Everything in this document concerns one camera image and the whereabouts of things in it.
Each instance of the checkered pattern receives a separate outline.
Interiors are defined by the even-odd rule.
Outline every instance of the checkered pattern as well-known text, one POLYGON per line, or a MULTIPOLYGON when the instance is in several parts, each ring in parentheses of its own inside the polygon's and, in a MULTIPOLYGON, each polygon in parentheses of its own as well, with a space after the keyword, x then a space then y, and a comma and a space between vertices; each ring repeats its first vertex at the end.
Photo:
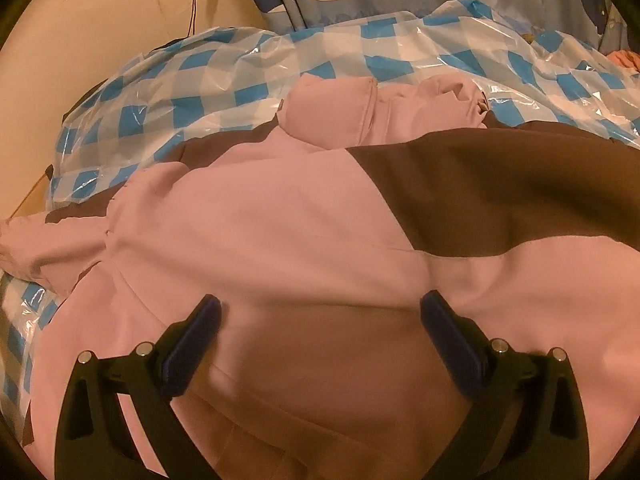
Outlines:
MULTIPOLYGON (((561 121, 640 147, 637 78, 558 32, 529 45, 513 20, 463 0, 421 20, 398 12, 288 36, 217 28, 140 56, 67 118, 48 206, 123 182, 182 140, 270 120, 302 73, 416 84, 452 70, 467 72, 506 124, 561 121)), ((57 303, 19 280, 3 289, 0 406, 21 431, 34 341, 57 303)))

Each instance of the hoodie sleeve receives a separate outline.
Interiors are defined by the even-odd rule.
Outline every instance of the hoodie sleeve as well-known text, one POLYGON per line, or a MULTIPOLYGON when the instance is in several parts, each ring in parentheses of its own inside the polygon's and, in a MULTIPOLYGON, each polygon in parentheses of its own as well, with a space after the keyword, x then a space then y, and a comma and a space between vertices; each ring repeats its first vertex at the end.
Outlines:
POLYGON ((104 217, 46 223, 46 213, 0 221, 0 269, 66 299, 105 249, 104 217))

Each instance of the metal rivet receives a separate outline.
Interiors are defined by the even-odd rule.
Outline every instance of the metal rivet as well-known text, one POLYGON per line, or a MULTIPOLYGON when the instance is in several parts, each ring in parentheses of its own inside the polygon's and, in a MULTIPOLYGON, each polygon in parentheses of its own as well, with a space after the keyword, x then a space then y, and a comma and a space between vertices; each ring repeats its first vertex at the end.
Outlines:
POLYGON ((561 348, 554 348, 551 351, 551 355, 554 357, 556 361, 564 361, 566 359, 566 352, 561 348))
POLYGON ((85 350, 78 356, 78 362, 81 365, 85 365, 91 360, 93 356, 94 355, 91 352, 89 352, 88 350, 85 350))
POLYGON ((498 354, 504 354, 509 349, 509 343, 504 339, 494 339, 491 341, 491 348, 498 352, 498 354))
POLYGON ((138 346, 136 346, 136 354, 138 354, 140 357, 144 357, 151 354, 153 350, 154 350, 154 345, 153 343, 149 343, 149 342, 140 343, 138 346))

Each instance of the black clamp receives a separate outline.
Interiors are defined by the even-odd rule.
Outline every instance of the black clamp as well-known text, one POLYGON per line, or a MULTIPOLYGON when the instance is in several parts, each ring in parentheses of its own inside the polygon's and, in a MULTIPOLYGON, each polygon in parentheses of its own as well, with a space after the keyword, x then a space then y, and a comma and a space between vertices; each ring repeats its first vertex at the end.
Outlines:
MULTIPOLYGON (((588 480, 584 412, 562 349, 533 355, 514 351, 502 339, 489 341, 436 291, 422 298, 420 316, 453 381, 474 402, 424 480, 588 480), (505 422, 518 395, 522 409, 505 438, 505 422)), ((128 356, 101 360, 82 352, 60 415, 56 480, 164 478, 146 469, 140 459, 118 394, 131 397, 170 479, 220 480, 184 431, 170 401, 187 389, 221 320, 220 302, 206 296, 187 320, 171 325, 155 345, 143 342, 128 356)))
POLYGON ((142 462, 118 394, 127 394, 151 447, 172 480, 220 480, 169 402, 182 395, 220 328, 222 308, 206 296, 158 342, 140 343, 124 357, 78 356, 58 425, 55 475, 63 480, 160 480, 142 462))
POLYGON ((588 480, 586 421, 564 350, 533 355, 503 339, 489 341, 437 291, 422 298, 420 317, 456 386, 474 402, 424 480, 588 480), (522 409, 514 431, 490 464, 518 395, 522 409))

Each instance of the cream wall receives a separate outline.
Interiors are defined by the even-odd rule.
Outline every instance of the cream wall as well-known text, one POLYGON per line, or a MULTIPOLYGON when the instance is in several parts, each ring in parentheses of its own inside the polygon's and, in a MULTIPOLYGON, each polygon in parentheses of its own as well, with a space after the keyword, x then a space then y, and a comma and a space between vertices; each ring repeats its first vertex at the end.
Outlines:
MULTIPOLYGON (((196 30, 265 23, 252 0, 197 0, 196 30)), ((33 0, 0 50, 0 218, 52 162, 60 121, 140 52, 183 37, 191 0, 33 0)))

